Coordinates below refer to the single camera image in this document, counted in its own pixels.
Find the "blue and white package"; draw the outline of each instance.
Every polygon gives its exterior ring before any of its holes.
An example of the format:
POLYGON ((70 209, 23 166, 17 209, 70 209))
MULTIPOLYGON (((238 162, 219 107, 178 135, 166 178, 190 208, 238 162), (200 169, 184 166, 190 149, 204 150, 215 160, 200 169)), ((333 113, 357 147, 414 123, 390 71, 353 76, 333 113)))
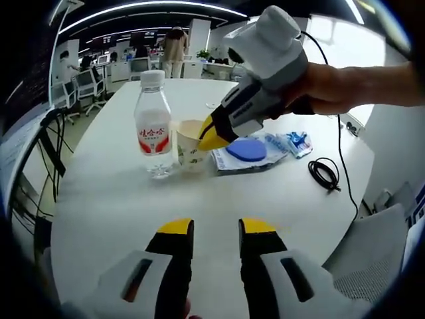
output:
POLYGON ((270 169, 280 163, 290 151, 275 135, 268 133, 255 133, 246 139, 258 140, 266 147, 266 157, 260 161, 241 161, 230 155, 226 148, 219 148, 211 152, 217 171, 221 174, 252 173, 270 169))
POLYGON ((313 144, 306 132, 290 132, 287 134, 276 134, 277 139, 286 146, 293 155, 299 159, 313 151, 313 144))

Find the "cup rim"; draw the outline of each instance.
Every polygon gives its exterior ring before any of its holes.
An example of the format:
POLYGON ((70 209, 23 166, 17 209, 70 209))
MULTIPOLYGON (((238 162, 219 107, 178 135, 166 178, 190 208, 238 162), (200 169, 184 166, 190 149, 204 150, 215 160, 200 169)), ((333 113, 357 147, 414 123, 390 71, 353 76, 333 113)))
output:
POLYGON ((182 125, 182 124, 184 124, 184 123, 189 123, 189 122, 196 122, 196 123, 198 123, 198 124, 199 124, 199 129, 201 129, 201 128, 202 128, 203 121, 201 121, 201 120, 184 120, 184 121, 180 121, 180 122, 178 123, 178 125, 177 125, 177 129, 176 129, 176 132, 177 132, 177 133, 179 133, 179 134, 180 134, 180 135, 182 135, 182 136, 185 136, 186 138, 188 138, 188 139, 190 139, 190 140, 200 141, 200 139, 198 139, 198 138, 193 138, 193 137, 188 136, 188 135, 186 135, 186 134, 184 134, 184 133, 182 133, 182 132, 180 131, 180 127, 181 127, 181 125, 182 125))

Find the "bottle neck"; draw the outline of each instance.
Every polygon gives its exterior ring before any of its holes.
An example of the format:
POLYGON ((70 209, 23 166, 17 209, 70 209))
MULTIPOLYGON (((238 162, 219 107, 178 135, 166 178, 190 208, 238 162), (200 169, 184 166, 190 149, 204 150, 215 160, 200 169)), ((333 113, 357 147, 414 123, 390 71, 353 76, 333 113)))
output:
POLYGON ((154 92, 159 92, 160 90, 162 90, 162 86, 154 86, 154 87, 142 87, 141 91, 143 93, 154 93, 154 92))

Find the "potted plant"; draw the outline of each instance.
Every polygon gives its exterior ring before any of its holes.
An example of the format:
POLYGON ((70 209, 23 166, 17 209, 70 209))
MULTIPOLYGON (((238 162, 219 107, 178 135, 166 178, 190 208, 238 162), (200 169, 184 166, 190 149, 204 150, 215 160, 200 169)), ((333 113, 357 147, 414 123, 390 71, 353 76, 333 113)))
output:
POLYGON ((197 58, 208 60, 209 57, 210 57, 210 52, 208 52, 208 50, 201 50, 197 53, 197 58))

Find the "white bottle cap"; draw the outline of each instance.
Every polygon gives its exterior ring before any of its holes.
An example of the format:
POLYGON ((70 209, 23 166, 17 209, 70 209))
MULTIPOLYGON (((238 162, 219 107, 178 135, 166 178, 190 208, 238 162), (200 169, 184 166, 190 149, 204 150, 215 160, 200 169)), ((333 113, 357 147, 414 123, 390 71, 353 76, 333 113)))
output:
POLYGON ((164 85, 165 72, 162 70, 143 71, 140 74, 140 85, 144 88, 153 88, 164 85))

